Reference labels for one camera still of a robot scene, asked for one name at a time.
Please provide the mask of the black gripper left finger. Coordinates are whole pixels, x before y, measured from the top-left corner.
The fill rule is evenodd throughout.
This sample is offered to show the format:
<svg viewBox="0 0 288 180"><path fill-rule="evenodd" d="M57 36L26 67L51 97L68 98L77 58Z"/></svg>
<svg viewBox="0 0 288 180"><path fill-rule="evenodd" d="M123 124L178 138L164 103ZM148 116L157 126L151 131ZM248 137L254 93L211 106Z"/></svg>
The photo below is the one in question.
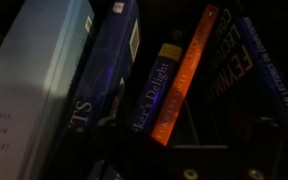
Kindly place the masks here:
<svg viewBox="0 0 288 180"><path fill-rule="evenodd" d="M158 180L153 141L122 126L100 126L78 133L69 130L59 153L67 165L65 180L86 180L95 163L103 160L123 180Z"/></svg>

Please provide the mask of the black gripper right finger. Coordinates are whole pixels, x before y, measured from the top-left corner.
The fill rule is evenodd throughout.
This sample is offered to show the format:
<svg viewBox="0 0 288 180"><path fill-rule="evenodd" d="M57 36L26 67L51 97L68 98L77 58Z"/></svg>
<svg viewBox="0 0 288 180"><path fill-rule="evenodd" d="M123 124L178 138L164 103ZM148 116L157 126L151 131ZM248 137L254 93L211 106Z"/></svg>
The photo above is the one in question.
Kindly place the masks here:
<svg viewBox="0 0 288 180"><path fill-rule="evenodd" d="M246 146L244 180L288 180L288 130L274 119L233 113L230 127Z"/></svg>

